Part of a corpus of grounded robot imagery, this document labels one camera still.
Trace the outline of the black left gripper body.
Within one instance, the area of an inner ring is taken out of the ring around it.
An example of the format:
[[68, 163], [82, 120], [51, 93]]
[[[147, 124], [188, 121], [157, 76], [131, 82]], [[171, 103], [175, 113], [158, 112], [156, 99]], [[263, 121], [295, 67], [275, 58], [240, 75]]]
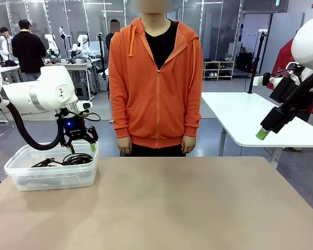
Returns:
[[72, 140], [84, 140], [87, 134], [85, 121], [79, 116], [65, 117], [58, 119], [59, 124], [64, 128], [64, 134]]

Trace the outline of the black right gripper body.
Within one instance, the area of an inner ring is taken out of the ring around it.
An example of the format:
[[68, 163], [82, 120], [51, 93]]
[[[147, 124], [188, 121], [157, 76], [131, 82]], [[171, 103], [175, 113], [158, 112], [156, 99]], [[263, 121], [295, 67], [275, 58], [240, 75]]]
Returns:
[[[274, 87], [270, 98], [279, 104], [283, 104], [298, 85], [290, 77], [275, 78], [275, 80], [281, 81], [276, 87]], [[309, 117], [313, 107], [313, 92], [308, 91], [306, 94], [295, 100], [292, 105], [297, 111], [297, 117]]]

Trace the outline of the person right hand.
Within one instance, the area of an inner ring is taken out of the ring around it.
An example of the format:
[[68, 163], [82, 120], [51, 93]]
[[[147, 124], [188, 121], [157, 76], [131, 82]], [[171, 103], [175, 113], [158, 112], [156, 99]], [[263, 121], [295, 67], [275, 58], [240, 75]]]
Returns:
[[117, 138], [117, 147], [121, 156], [127, 156], [131, 154], [131, 138], [129, 136], [123, 138]]

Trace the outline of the person left hand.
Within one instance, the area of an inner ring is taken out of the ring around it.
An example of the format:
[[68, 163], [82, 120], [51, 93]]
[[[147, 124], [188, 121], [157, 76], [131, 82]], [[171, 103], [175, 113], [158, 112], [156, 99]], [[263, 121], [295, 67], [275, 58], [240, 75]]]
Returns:
[[191, 153], [196, 146], [196, 137], [184, 135], [182, 138], [182, 153], [189, 154]]

